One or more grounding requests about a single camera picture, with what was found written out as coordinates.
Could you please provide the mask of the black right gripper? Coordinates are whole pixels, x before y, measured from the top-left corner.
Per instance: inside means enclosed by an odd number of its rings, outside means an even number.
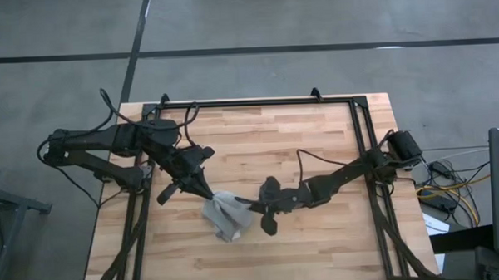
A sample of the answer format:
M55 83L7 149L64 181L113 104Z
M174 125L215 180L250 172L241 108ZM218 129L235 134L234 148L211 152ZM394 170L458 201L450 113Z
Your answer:
M297 189L282 189L275 177L268 177L260 186L259 200L245 199L235 196L234 199L242 204L249 205L248 210L263 214L261 228L269 235L275 236L278 223L274 219L276 214L291 213L299 208L313 208L318 203L318 197L311 188L314 178L299 182Z

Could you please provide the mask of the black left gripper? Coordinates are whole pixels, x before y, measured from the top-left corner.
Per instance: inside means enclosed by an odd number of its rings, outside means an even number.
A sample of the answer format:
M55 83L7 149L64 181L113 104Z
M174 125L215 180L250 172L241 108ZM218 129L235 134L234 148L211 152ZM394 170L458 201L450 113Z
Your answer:
M164 188L156 202L165 204L177 191L186 192L204 199L213 199L213 192L205 179L202 163L215 154L209 146L189 146L183 149L172 149L158 164L171 178L172 183Z

